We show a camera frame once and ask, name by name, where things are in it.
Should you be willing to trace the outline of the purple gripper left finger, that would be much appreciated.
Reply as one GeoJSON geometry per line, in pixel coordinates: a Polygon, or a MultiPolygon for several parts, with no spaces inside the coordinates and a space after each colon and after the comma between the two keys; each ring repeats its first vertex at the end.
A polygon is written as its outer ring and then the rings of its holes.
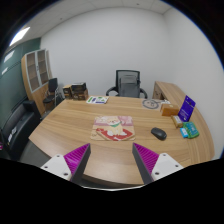
{"type": "Polygon", "coordinates": [[[42,169],[65,180],[79,184],[90,154],[90,144],[85,144],[66,155],[55,155],[42,166],[42,169]]]}

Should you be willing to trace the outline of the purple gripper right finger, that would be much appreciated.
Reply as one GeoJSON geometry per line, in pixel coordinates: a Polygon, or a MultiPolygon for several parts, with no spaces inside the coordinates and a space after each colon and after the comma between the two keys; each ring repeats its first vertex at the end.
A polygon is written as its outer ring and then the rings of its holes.
{"type": "Polygon", "coordinates": [[[182,165],[167,153],[157,154],[137,143],[133,144],[132,153],[145,185],[183,168],[182,165]]]}

